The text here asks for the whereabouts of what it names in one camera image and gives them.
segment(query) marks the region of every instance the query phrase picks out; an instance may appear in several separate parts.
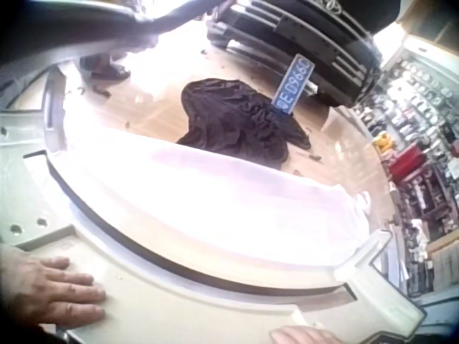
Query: white cover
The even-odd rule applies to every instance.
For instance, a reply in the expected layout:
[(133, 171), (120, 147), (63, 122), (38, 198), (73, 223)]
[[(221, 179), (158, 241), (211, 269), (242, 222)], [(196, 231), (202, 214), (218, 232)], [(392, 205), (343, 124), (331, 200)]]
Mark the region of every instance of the white cover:
[(69, 153), (101, 183), (222, 249), (336, 266), (369, 237), (364, 212), (341, 186), (118, 130), (81, 133), (67, 130)]

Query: finger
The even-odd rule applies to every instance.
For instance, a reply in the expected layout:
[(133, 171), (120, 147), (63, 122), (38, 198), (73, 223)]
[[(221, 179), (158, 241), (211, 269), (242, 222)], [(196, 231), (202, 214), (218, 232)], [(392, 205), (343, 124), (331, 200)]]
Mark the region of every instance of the finger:
[(298, 326), (298, 328), (308, 333), (314, 341), (321, 341), (322, 343), (341, 343), (333, 333), (327, 330), (319, 330), (309, 326)]
[(49, 297), (52, 301), (75, 303), (102, 302), (105, 300), (105, 290), (100, 287), (86, 287), (73, 283), (50, 282)]
[(104, 316), (103, 308), (96, 305), (52, 302), (48, 305), (46, 314), (40, 322), (76, 328), (95, 323), (102, 320)]
[(53, 269), (67, 269), (70, 265), (70, 259), (67, 257), (41, 258), (40, 263)]
[(290, 337), (294, 338), (300, 344), (309, 344), (315, 343), (314, 336), (310, 335), (309, 332), (305, 329), (309, 329), (303, 326), (285, 326), (282, 328), (282, 331), (287, 333)]
[(78, 274), (58, 269), (46, 269), (44, 271), (50, 281), (73, 283), (75, 285), (93, 285), (94, 277), (90, 274)]
[(306, 333), (306, 335), (308, 335), (310, 338), (312, 338), (313, 342), (324, 341), (327, 338), (325, 336), (325, 331), (318, 330), (310, 326), (298, 326), (298, 329)]
[(270, 337), (274, 344), (302, 344), (294, 340), (287, 333), (284, 333), (281, 329), (271, 331)]

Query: hand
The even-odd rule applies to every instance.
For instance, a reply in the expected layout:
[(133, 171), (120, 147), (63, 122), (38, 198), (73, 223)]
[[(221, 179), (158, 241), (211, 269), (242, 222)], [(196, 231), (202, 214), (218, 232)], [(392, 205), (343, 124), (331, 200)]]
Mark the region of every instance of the hand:
[(270, 332), (274, 344), (343, 344), (333, 333), (307, 326), (286, 326)]
[(1, 298), (7, 312), (23, 325), (49, 323), (79, 327), (102, 319), (93, 303), (105, 299), (93, 277), (63, 271), (70, 261), (39, 259), (8, 245), (1, 250)]

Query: red container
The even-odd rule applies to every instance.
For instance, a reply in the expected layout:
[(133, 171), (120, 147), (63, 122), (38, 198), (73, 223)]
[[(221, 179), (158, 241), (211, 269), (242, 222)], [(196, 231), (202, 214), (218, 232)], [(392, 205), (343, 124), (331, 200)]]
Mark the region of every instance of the red container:
[(399, 185), (400, 181), (416, 171), (426, 160), (427, 157), (422, 150), (415, 143), (412, 144), (398, 155), (396, 161), (389, 164), (388, 169), (392, 180)]

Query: car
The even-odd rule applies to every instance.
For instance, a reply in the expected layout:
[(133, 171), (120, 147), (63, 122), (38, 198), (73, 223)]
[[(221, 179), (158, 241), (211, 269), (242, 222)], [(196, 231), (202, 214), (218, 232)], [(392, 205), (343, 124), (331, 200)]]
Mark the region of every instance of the car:
[(337, 0), (228, 0), (214, 9), (207, 38), (222, 49), (233, 39), (282, 75), (303, 55), (315, 65), (316, 97), (333, 107), (352, 108), (381, 75), (372, 34)]

